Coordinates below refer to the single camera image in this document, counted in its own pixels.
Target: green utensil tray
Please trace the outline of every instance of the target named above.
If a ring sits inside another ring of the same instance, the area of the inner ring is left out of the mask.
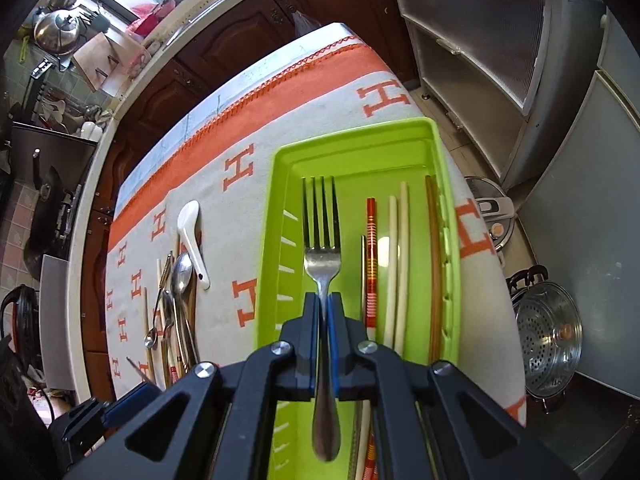
[[[430,218],[425,177],[436,179],[437,218]],[[388,266],[388,197],[408,184],[410,220],[409,307],[404,358],[426,364],[431,323],[430,222],[440,232],[442,336],[440,357],[457,361],[460,338],[460,252],[449,175],[438,129],[428,118],[374,124],[305,140],[273,159],[262,234],[256,304],[256,346],[278,338],[282,323],[300,316],[304,294],[316,291],[303,268],[303,177],[335,178],[340,217],[341,270],[330,292],[342,295],[346,316],[360,317],[361,236],[366,199],[374,197],[378,224],[378,334],[385,322]],[[271,480],[346,480],[351,453],[353,402],[340,402],[342,446],[337,459],[321,463],[311,447],[312,403],[280,402],[276,412]]]

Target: frying pan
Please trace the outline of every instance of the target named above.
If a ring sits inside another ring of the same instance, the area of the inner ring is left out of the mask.
[[[65,197],[60,174],[53,166],[40,178],[39,150],[33,155],[33,183],[38,189],[38,201],[31,221],[31,235],[24,245],[22,257],[29,274],[40,279],[42,256],[60,256],[60,245],[56,237],[56,225],[60,206]]]

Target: tablecloth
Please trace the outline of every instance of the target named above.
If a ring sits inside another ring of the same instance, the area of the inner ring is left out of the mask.
[[[298,140],[420,115],[376,53],[332,24],[254,64],[176,124],[123,184],[111,225],[106,327],[116,395],[140,382],[127,357],[148,369],[143,316],[150,316],[158,290],[156,259],[164,261],[175,247],[177,216],[186,202],[198,200],[202,208],[201,252],[211,279],[210,288],[197,293],[200,357],[220,365],[243,360],[254,349],[273,153]],[[472,194],[446,155],[462,272],[458,366],[524,424],[524,369],[511,301]],[[157,352],[153,359],[162,384]]]

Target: tiled floor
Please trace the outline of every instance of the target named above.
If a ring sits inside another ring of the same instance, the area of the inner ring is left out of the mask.
[[[445,111],[440,104],[433,99],[423,99],[422,90],[416,89],[411,92],[415,103],[418,105],[422,113],[435,120],[438,123],[438,130],[442,142],[449,150],[453,160],[460,168],[462,175],[468,176],[484,176],[491,180],[496,180],[494,172],[484,161],[478,149],[473,145],[471,139],[466,134],[458,130],[446,116]],[[516,196],[512,197],[516,208],[522,203],[528,183],[524,183],[522,189],[516,189]],[[511,239],[507,243],[503,251],[504,268],[502,271],[505,276],[511,276],[521,269],[527,269],[535,263],[533,253],[529,247],[526,236],[519,220],[516,220],[516,226]]]
[[[36,207],[37,193],[31,184],[15,182],[4,218],[0,219],[0,299],[14,287],[24,283],[38,290],[39,283],[27,272],[22,248],[31,229],[31,217]],[[9,333],[13,309],[4,311],[4,332]]]

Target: cabinet door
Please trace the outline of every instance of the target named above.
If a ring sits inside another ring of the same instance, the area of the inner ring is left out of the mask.
[[[293,25],[274,0],[244,0],[198,34],[177,58],[214,91],[293,39]]]
[[[396,0],[276,0],[328,25],[344,23],[385,61],[402,82],[417,79],[414,53]]]
[[[140,140],[144,139],[134,142],[135,138],[134,132],[122,126],[118,128],[100,172],[92,209],[113,216],[120,186],[154,145],[148,142],[150,145],[145,149],[140,145]]]
[[[116,395],[111,379],[111,362],[108,354],[101,352],[84,352],[84,366],[89,381],[92,397],[98,400],[113,402]]]
[[[120,127],[148,137],[153,146],[209,93],[201,79],[172,59],[142,91]]]
[[[85,351],[106,352],[104,271],[107,263],[111,217],[91,211],[84,242],[80,285],[82,346]]]

